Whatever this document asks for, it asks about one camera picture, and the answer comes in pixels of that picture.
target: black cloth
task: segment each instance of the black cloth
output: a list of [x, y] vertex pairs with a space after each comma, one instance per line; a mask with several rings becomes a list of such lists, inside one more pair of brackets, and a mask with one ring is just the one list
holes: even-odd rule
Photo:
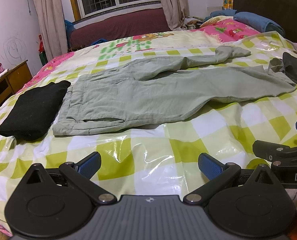
[[0, 125], [0, 135], [26, 141], [36, 140], [47, 133], [71, 83], [51, 82], [20, 95], [10, 114]]
[[283, 65], [285, 75], [297, 84], [297, 58], [287, 52], [284, 52]]

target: beige curtain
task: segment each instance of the beige curtain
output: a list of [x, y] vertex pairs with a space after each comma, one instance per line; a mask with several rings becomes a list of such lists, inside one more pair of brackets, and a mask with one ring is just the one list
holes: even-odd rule
[[47, 59], [67, 53], [61, 0], [34, 0]]
[[187, 14], [187, 0], [161, 0], [167, 24], [172, 31], [182, 30]]

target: pink blanket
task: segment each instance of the pink blanket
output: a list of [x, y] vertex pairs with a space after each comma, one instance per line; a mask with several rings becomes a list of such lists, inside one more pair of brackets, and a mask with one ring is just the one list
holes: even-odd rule
[[215, 37], [220, 42], [238, 41], [245, 37], [258, 34], [257, 30], [244, 23], [226, 19], [198, 29], [207, 35]]
[[69, 59], [74, 55], [74, 52], [69, 52], [67, 54], [55, 57], [50, 62], [48, 62], [44, 67], [41, 68], [41, 70], [29, 81], [27, 82], [24, 87], [18, 91], [17, 93], [25, 90], [26, 88], [31, 87], [32, 85], [36, 84], [37, 82], [41, 81], [44, 77], [47, 77], [49, 74], [51, 74], [56, 67], [64, 62], [65, 60]]

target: wooden desk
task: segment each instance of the wooden desk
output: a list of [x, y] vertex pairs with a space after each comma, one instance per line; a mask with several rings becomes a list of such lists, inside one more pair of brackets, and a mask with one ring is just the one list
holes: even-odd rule
[[11, 95], [15, 95], [31, 79], [27, 60], [3, 75], [0, 78], [0, 105]]

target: bedsheet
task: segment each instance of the bedsheet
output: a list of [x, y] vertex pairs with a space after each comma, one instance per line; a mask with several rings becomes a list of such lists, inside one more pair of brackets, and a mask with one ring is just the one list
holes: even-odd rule
[[[293, 44], [276, 32], [260, 33], [226, 44], [248, 49], [251, 55], [209, 68], [228, 65], [268, 68], [269, 61], [282, 57], [285, 51], [297, 56], [292, 52], [295, 50]], [[32, 88], [61, 80], [75, 82], [80, 75], [124, 65], [137, 58], [213, 55], [219, 45], [203, 32], [190, 31], [106, 42], [75, 52]], [[10, 97], [0, 107], [0, 124], [23, 92]], [[297, 90], [276, 98], [248, 102], [209, 102], [183, 122], [146, 125], [119, 133], [58, 138], [49, 129], [43, 138], [32, 142], [0, 136], [0, 221], [5, 221], [7, 199], [32, 163], [55, 168], [98, 151], [102, 167], [91, 180], [118, 198], [122, 194], [177, 194], [183, 197], [206, 182], [197, 165], [201, 152], [207, 152], [223, 163], [235, 162], [242, 168], [254, 168], [266, 161], [254, 156], [253, 142], [266, 140], [295, 147], [296, 121]], [[290, 194], [297, 205], [297, 191], [290, 191]]]

